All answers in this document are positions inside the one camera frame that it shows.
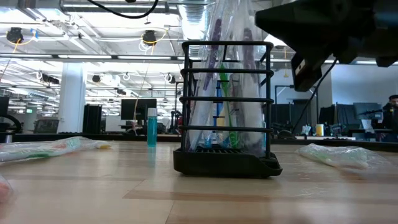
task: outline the table surface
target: table surface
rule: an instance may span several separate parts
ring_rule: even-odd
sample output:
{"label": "table surface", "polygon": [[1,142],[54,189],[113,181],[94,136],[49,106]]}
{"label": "table surface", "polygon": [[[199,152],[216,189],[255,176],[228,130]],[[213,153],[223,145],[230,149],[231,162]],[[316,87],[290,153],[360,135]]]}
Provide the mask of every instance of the table surface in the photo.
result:
{"label": "table surface", "polygon": [[[0,164],[16,199],[0,223],[398,223],[398,172],[339,170],[273,145],[270,179],[187,177],[177,143],[113,142],[108,150]],[[393,163],[398,155],[381,153]]]}

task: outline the bottle cap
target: bottle cap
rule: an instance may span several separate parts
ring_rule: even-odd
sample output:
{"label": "bottle cap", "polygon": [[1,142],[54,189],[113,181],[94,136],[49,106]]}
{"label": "bottle cap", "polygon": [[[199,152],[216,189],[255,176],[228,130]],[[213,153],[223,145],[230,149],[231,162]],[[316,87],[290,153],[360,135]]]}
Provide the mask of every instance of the bottle cap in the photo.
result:
{"label": "bottle cap", "polygon": [[157,109],[156,108],[148,108],[148,116],[157,117]]}

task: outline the blue bottle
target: blue bottle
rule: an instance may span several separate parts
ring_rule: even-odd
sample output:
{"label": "blue bottle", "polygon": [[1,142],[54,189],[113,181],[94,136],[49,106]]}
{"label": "blue bottle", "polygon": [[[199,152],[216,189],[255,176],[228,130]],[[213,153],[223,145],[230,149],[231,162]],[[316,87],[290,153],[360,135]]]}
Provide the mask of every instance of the blue bottle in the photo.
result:
{"label": "blue bottle", "polygon": [[157,138],[157,109],[148,108],[148,123],[147,123],[147,145],[148,147],[156,147]]}

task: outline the black wire rack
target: black wire rack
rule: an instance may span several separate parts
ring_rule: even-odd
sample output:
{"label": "black wire rack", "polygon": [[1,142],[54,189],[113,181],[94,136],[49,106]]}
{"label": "black wire rack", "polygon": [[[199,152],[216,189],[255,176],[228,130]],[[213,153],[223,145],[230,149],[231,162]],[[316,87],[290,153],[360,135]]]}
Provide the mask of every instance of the black wire rack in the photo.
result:
{"label": "black wire rack", "polygon": [[[224,46],[222,62],[239,63],[237,60],[226,58],[228,46],[255,45],[265,46],[266,52],[257,61],[257,68],[265,69],[231,69],[231,68],[194,68],[193,63],[201,62],[198,59],[190,58],[189,46],[191,45],[219,45]],[[184,69],[181,70],[183,76],[183,96],[182,102],[182,130],[181,148],[173,153],[174,169],[186,175],[216,175],[216,176],[235,176],[235,177],[269,177],[280,175],[282,168],[274,153],[271,152],[271,77],[274,72],[271,70],[271,50],[273,44],[263,41],[187,41],[182,44],[185,53]],[[266,78],[261,85],[266,85],[265,98],[235,98],[235,97],[200,97],[195,96],[196,81],[194,73],[240,73],[240,74],[266,74]],[[245,128],[245,127],[219,127],[219,126],[190,126],[191,101],[212,101],[214,103],[222,102],[258,102],[263,103],[263,109],[266,115],[265,128]],[[209,130],[209,131],[248,131],[266,134],[266,153],[265,157],[256,157],[248,154],[242,149],[225,149],[218,145],[213,145],[210,149],[198,147],[194,152],[185,150],[185,141],[188,130]]]}

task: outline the mesh tray base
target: mesh tray base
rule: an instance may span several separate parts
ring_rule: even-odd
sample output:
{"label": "mesh tray base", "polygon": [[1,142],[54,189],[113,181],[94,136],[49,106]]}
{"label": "mesh tray base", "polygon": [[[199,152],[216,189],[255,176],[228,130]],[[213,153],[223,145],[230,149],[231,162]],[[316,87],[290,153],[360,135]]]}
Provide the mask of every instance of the mesh tray base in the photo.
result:
{"label": "mesh tray base", "polygon": [[271,158],[257,158],[237,149],[197,149],[196,152],[173,152],[174,169],[185,175],[219,177],[278,176],[282,168],[274,153]]}

